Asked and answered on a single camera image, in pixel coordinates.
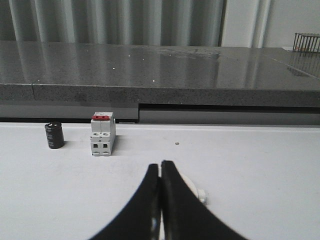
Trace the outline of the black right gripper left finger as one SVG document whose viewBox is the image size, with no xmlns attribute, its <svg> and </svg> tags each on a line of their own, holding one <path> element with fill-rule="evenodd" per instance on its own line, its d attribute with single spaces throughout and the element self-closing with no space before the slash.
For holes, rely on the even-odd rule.
<svg viewBox="0 0 320 240">
<path fill-rule="evenodd" d="M 160 236 L 160 178 L 150 164 L 134 195 L 93 240 L 158 240 Z"/>
</svg>

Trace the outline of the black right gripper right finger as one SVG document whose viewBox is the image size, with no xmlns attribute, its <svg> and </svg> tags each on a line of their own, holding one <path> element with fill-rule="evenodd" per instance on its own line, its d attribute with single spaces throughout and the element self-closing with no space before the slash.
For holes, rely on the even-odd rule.
<svg viewBox="0 0 320 240">
<path fill-rule="evenodd" d="M 173 161 L 161 163 L 162 215 L 166 240 L 244 240 L 200 202 Z"/>
</svg>

